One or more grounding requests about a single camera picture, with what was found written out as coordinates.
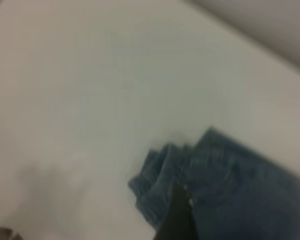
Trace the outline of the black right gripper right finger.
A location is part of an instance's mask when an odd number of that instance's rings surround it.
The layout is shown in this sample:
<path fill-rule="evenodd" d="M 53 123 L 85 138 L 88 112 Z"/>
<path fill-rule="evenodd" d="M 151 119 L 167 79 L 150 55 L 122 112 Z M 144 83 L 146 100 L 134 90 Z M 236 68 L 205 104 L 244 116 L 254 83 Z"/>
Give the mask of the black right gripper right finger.
<path fill-rule="evenodd" d="M 188 204 L 188 230 L 187 230 L 188 240 L 199 240 L 197 227 L 194 219 L 193 204 L 189 202 Z"/>

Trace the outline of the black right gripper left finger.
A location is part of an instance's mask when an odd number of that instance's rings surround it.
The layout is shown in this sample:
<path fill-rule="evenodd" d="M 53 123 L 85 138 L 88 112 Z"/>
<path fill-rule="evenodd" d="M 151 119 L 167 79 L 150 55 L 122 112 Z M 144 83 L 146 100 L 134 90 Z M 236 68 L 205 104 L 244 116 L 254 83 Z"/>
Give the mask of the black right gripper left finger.
<path fill-rule="evenodd" d="M 190 238 L 190 197 L 183 186 L 174 186 L 167 214 L 156 231 L 155 240 Z"/>

